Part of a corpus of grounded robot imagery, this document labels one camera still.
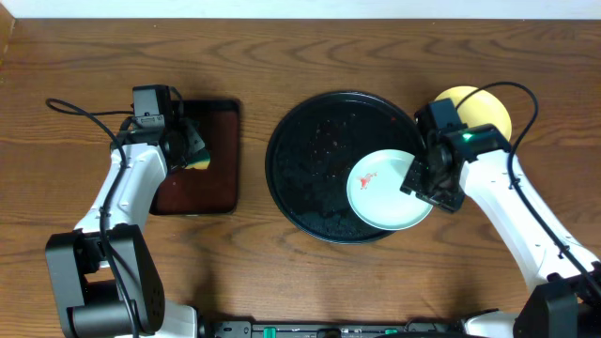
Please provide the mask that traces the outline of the yellow plate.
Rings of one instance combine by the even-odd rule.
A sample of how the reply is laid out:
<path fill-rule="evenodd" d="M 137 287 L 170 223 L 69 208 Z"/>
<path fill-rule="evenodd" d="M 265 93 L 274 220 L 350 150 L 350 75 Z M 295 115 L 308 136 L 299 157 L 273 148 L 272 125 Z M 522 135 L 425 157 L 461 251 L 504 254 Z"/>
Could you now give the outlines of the yellow plate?
<path fill-rule="evenodd" d="M 467 124 L 469 128 L 492 124 L 509 141 L 513 129 L 511 118 L 507 109 L 497 97 L 482 90 L 458 105 L 460 101 L 475 90 L 476 87 L 474 86 L 455 86 L 438 94 L 436 100 L 450 99 L 456 106 L 461 121 Z"/>

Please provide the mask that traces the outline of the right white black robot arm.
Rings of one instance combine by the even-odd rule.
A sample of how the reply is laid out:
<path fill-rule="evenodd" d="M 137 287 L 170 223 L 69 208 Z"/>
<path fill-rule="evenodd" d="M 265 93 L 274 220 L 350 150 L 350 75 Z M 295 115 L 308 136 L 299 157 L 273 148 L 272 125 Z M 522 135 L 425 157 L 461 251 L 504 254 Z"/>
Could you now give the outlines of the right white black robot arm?
<path fill-rule="evenodd" d="M 511 252 L 529 290 L 515 315 L 491 311 L 461 326 L 469 337 L 597 337 L 600 261 L 562 225 L 491 125 L 420 128 L 425 151 L 401 187 L 445 211 L 470 198 Z"/>

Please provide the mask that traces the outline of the green yellow sponge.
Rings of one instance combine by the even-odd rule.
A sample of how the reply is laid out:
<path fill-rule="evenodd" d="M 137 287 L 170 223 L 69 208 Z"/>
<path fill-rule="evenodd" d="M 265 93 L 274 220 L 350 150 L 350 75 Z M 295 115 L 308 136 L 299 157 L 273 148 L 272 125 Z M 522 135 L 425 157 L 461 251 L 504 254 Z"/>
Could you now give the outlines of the green yellow sponge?
<path fill-rule="evenodd" d="M 206 170 L 210 164 L 210 154 L 203 148 L 186 158 L 186 169 Z"/>

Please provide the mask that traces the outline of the light blue plate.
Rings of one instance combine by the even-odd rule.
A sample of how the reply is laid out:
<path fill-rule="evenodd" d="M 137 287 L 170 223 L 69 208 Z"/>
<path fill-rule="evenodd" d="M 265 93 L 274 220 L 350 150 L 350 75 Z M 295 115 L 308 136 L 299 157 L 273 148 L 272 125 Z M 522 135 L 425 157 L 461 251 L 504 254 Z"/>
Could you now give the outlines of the light blue plate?
<path fill-rule="evenodd" d="M 399 231 L 425 219 L 432 206 L 415 192 L 402 192 L 415 156 L 382 149 L 360 159 L 347 179 L 347 200 L 355 214 L 377 229 Z"/>

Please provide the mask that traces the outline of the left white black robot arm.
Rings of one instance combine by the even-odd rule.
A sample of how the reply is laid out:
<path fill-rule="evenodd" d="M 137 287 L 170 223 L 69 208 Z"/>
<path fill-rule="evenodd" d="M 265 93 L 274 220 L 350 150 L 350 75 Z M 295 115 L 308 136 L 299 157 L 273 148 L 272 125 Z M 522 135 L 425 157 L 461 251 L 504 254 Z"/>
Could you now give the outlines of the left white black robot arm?
<path fill-rule="evenodd" d="M 198 337 L 199 314 L 168 300 L 143 236 L 169 172 L 204 150 L 187 118 L 137 117 L 112 143 L 111 167 L 90 210 L 50 236 L 45 256 L 67 337 Z"/>

